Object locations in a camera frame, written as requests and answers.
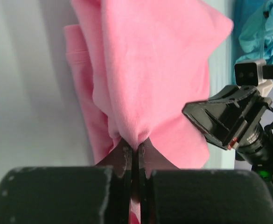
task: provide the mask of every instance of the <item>gray surface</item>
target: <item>gray surface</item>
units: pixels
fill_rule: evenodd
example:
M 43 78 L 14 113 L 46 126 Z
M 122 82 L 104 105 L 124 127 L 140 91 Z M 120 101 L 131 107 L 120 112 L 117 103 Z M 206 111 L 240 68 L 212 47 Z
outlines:
M 0 179 L 17 166 L 93 164 L 65 59 L 69 0 L 0 0 Z

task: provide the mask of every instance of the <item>blue fabric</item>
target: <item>blue fabric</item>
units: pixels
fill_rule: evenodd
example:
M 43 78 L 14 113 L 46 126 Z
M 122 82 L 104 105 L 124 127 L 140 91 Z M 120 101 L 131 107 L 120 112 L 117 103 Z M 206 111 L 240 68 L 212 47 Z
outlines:
M 262 5 L 264 0 L 236 0 L 234 12 L 234 37 L 239 38 L 248 18 Z
M 238 37 L 244 55 L 238 58 L 236 62 L 263 58 L 266 59 L 267 64 L 273 64 L 273 0 L 266 1 L 262 6 L 258 6 L 256 1 L 252 0 L 245 2 L 246 5 L 242 6 L 242 11 L 246 12 L 244 13 L 244 17 L 248 17 L 248 19 Z M 255 12 L 251 16 L 248 16 L 248 12 L 252 11 Z M 269 12 L 267 19 L 264 19 L 264 11 Z M 240 26 L 238 24 L 235 25 L 237 25 L 237 29 L 239 30 L 241 24 L 239 24 Z M 263 55 L 260 55 L 262 48 L 264 48 L 264 52 Z

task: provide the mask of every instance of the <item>pink fabric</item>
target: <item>pink fabric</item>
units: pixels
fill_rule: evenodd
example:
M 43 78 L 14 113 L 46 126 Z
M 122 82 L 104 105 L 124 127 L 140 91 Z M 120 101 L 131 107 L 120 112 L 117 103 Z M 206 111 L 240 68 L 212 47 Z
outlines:
M 95 162 L 121 136 L 133 148 L 150 137 L 177 167 L 201 168 L 206 141 L 181 110 L 208 98 L 207 60 L 230 34 L 231 20 L 200 0 L 72 5 L 79 25 L 65 27 L 67 59 Z

